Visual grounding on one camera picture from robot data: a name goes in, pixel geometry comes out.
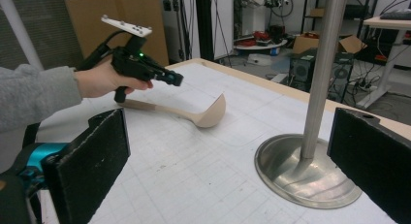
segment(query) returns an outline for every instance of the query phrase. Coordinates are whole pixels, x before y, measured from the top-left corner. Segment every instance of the black gripper handle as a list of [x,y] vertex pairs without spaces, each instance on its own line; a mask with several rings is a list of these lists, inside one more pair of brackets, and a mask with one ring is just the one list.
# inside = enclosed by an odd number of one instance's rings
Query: black gripper handle
[[126,88],[127,86],[120,86],[115,90],[114,101],[117,103],[124,103],[126,100]]

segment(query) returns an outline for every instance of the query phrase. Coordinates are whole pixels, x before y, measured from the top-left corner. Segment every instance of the person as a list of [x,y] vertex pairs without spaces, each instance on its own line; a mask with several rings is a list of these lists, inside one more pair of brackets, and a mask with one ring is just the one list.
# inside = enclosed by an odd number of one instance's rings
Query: person
[[130,94],[135,89],[152,88],[153,84],[119,75],[110,60],[87,71],[67,66],[39,70],[27,64],[15,70],[0,67],[0,173],[11,166],[21,150],[27,125],[119,86],[126,86],[125,93]]

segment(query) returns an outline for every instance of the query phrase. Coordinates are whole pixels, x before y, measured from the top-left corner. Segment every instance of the metal pole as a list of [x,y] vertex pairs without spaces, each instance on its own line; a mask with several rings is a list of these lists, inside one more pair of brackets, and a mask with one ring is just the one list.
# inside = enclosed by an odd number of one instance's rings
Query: metal pole
[[28,63],[30,63],[30,65],[32,66],[37,67],[38,69],[43,70],[43,65],[40,61],[39,56],[37,55],[37,51],[33,47],[33,44],[27,34],[23,22],[21,21],[20,15],[18,14],[13,0],[0,0],[0,7],[3,9],[7,20],[12,26],[17,40],[20,43],[21,49],[24,51],[24,54],[28,60]]
[[314,157],[347,0],[327,0],[310,91],[300,158]]

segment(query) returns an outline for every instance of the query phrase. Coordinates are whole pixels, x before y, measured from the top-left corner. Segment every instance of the floor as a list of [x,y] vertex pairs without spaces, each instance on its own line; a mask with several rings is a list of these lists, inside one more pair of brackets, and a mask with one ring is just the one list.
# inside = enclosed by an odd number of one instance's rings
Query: floor
[[[288,74],[292,55],[290,48],[282,48],[278,55],[271,56],[270,65],[266,63],[267,61],[263,61],[263,65],[248,61],[249,54],[249,52],[239,51],[235,56],[220,59],[220,63],[267,80],[272,80],[280,74]],[[351,85],[347,87],[343,103],[355,107],[356,102],[376,87],[383,70],[383,66],[355,60],[350,78]],[[371,87],[365,89],[353,85],[358,78],[365,78],[366,83],[370,83]],[[389,78],[389,85],[392,87],[390,91],[369,106],[366,111],[411,125],[411,70],[394,69]]]

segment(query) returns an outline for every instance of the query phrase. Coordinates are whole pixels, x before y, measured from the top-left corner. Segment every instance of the silver stand base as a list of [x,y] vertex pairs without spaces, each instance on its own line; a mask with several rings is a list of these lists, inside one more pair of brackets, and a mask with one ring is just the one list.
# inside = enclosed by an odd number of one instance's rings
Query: silver stand base
[[313,159],[300,159],[303,135],[279,135],[263,142],[255,155],[257,172],[276,194],[310,208],[341,208],[362,190],[327,155],[318,139]]

